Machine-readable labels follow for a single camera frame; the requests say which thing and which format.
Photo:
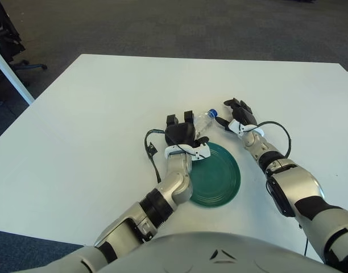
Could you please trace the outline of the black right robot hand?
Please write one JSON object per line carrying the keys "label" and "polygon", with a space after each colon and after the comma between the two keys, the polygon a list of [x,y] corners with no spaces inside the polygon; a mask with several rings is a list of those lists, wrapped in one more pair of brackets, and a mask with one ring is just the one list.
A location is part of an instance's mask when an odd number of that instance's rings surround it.
{"label": "black right robot hand", "polygon": [[215,117],[216,122],[221,125],[225,131],[232,131],[230,130],[229,124],[232,121],[238,122],[239,129],[236,129],[235,133],[237,133],[241,129],[241,125],[247,126],[247,125],[254,125],[257,126],[258,123],[252,113],[251,108],[242,100],[238,101],[236,98],[232,98],[230,100],[227,100],[223,103],[225,106],[228,106],[232,109],[232,120],[227,121],[219,116]]}

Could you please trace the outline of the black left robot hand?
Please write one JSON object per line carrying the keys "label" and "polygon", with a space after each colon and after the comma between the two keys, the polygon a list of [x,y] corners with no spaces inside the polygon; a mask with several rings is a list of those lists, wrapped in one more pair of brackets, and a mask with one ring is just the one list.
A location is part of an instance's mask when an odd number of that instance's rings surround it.
{"label": "black left robot hand", "polygon": [[169,146],[186,144],[193,148],[200,147],[201,144],[209,142],[207,136],[196,138],[193,112],[184,112],[184,122],[179,123],[175,114],[168,115],[166,118],[166,128],[164,131],[166,144]]}

